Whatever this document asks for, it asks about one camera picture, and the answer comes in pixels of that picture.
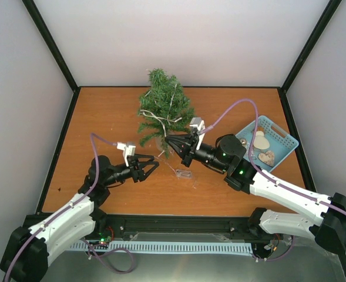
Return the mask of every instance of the artificial christmas tree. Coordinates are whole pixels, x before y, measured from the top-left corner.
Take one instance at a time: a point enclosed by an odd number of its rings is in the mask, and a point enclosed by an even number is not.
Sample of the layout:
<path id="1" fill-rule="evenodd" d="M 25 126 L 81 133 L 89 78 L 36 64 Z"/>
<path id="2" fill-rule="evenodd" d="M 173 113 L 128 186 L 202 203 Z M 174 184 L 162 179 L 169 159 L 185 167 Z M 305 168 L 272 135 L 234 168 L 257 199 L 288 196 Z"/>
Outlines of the artificial christmas tree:
<path id="1" fill-rule="evenodd" d="M 147 122 L 139 126 L 138 132 L 144 129 L 155 129 L 140 139 L 144 146 L 150 139 L 161 138 L 161 146 L 166 157 L 169 157 L 168 145 L 164 137 L 172 132 L 190 133 L 188 125 L 194 117 L 194 109 L 190 107 L 190 99 L 183 93 L 183 87 L 174 76 L 168 76 L 163 69 L 149 72 L 150 89 L 140 96 L 139 114 Z"/>

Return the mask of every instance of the white wall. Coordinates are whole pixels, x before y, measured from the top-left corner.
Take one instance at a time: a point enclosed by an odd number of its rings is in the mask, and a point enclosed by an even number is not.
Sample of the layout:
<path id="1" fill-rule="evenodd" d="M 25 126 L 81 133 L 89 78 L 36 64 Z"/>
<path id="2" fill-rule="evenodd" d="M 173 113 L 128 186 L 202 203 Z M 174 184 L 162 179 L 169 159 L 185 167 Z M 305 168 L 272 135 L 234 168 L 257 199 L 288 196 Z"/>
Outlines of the white wall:
<path id="1" fill-rule="evenodd" d="M 346 1 L 287 96 L 318 191 L 346 195 Z"/>
<path id="2" fill-rule="evenodd" d="M 36 0 L 79 85 L 281 86 L 328 0 Z"/>
<path id="3" fill-rule="evenodd" d="M 22 2 L 0 1 L 0 261 L 35 212 L 71 97 Z"/>

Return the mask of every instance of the brown tabletop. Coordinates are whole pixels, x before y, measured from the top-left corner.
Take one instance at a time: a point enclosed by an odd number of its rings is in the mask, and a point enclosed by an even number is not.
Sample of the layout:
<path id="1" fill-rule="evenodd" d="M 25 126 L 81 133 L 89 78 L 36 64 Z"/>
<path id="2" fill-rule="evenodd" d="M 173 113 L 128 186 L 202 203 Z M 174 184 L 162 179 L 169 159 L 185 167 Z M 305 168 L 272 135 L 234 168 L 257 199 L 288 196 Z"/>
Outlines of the brown tabletop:
<path id="1" fill-rule="evenodd" d="M 143 134 L 137 133 L 144 119 L 137 115 L 139 96 L 146 88 L 82 88 L 63 143 L 61 154 L 44 202 L 43 212 L 55 212 L 70 200 L 83 184 L 93 159 L 91 132 L 111 142 L 135 142 Z M 254 100 L 259 115 L 266 115 L 288 132 L 287 123 L 276 89 L 256 88 L 186 88 L 196 116 L 212 124 L 225 109 L 241 98 Z M 248 103 L 236 106 L 209 133 L 204 142 L 214 145 L 217 137 L 237 133 L 254 120 Z M 112 164 L 123 162 L 122 152 L 114 146 L 96 141 L 100 155 L 107 155 Z M 151 140 L 136 153 L 157 156 L 160 152 Z M 288 209 L 277 203 L 237 192 L 223 180 L 224 175 L 212 172 L 193 161 L 190 168 L 180 164 L 177 155 L 168 160 L 174 169 L 190 170 L 192 179 L 178 179 L 164 162 L 144 182 L 132 180 L 112 188 L 111 195 L 101 206 L 109 214 L 172 214 L 188 216 L 250 216 L 256 207 L 277 212 Z M 273 173 L 288 182 L 304 187 L 295 153 L 289 155 Z"/>

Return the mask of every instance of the robotic hand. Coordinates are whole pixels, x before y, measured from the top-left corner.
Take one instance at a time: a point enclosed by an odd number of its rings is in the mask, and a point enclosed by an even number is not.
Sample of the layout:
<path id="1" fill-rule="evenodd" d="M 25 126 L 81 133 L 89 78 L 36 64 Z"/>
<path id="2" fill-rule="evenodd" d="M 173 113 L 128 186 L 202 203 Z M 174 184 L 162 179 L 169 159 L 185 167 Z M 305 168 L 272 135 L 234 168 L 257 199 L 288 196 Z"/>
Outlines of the robotic hand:
<path id="1" fill-rule="evenodd" d="M 335 254 L 346 251 L 346 216 L 334 209 L 346 212 L 345 196 L 335 193 L 329 197 L 310 192 L 264 170 L 260 170 L 260 173 L 243 159 L 246 148 L 235 135 L 218 138 L 216 147 L 212 147 L 202 143 L 204 134 L 199 132 L 205 127 L 201 118 L 194 117 L 190 127 L 191 134 L 168 135 L 165 138 L 181 157 L 183 165 L 189 167 L 192 160 L 197 160 L 217 173 L 226 174 L 224 181 L 234 190 L 265 197 L 297 212 L 277 213 L 256 208 L 248 221 L 252 235 L 260 237 L 264 232 L 290 234 L 313 239 L 319 246 Z"/>
<path id="2" fill-rule="evenodd" d="M 4 272 L 8 270 L 22 245 L 40 228 L 42 231 L 32 239 L 11 270 L 11 277 L 16 281 L 40 281 L 52 262 L 73 243 L 92 232 L 104 232 L 106 213 L 99 207 L 110 195 L 108 187 L 115 183 L 122 184 L 129 178 L 132 178 L 135 183 L 144 181 L 159 166 L 153 156 L 135 154 L 133 144 L 118 143 L 117 148 L 123 150 L 125 163 L 113 166 L 108 157 L 98 156 L 98 183 L 79 203 L 74 204 L 84 196 L 94 182 L 96 175 L 94 159 L 84 184 L 67 204 L 29 229 L 18 227 L 12 232 L 0 264 L 1 270 Z M 145 172 L 146 166 L 152 167 Z M 70 209 L 45 227 L 51 218 L 59 215 L 68 206 Z"/>

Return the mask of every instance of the blue tray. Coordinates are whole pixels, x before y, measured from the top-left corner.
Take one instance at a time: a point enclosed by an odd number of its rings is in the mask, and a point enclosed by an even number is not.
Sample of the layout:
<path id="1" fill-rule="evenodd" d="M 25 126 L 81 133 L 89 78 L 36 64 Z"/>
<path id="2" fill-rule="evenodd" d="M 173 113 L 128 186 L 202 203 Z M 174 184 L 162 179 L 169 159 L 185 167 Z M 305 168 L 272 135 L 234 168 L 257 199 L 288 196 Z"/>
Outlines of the blue tray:
<path id="1" fill-rule="evenodd" d="M 267 150 L 262 150 L 262 152 L 265 153 L 268 150 L 274 152 L 274 167 L 270 167 L 258 158 L 254 160 L 254 163 L 262 169 L 271 172 L 290 155 L 296 147 L 298 147 L 299 142 L 266 116 L 259 116 L 257 124 L 264 129 L 264 137 L 267 138 L 270 143 L 270 147 Z M 236 137 L 238 139 L 245 138 L 245 140 L 250 143 L 253 137 L 254 128 L 255 120 L 236 134 Z M 254 154 L 257 157 L 259 152 L 254 149 Z M 248 155 L 244 155 L 244 159 L 249 161 Z"/>

